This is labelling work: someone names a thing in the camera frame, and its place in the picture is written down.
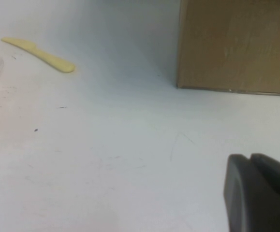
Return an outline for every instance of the black object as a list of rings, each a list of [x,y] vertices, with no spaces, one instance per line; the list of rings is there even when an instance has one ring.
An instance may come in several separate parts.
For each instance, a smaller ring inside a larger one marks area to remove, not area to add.
[[[231,155],[224,198],[230,232],[280,232],[280,162]]]

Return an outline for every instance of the brown cardboard box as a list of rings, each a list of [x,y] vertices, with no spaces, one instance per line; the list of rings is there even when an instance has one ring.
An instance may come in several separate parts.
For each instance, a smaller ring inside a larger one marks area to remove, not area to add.
[[[177,86],[280,94],[280,0],[182,0]]]

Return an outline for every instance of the white table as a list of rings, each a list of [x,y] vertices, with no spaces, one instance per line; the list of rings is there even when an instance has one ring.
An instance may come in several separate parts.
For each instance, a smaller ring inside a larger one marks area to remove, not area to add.
[[[178,12],[0,0],[0,38],[77,64],[62,74],[0,42],[0,232],[228,230],[227,157],[280,160],[280,97],[176,89]]]

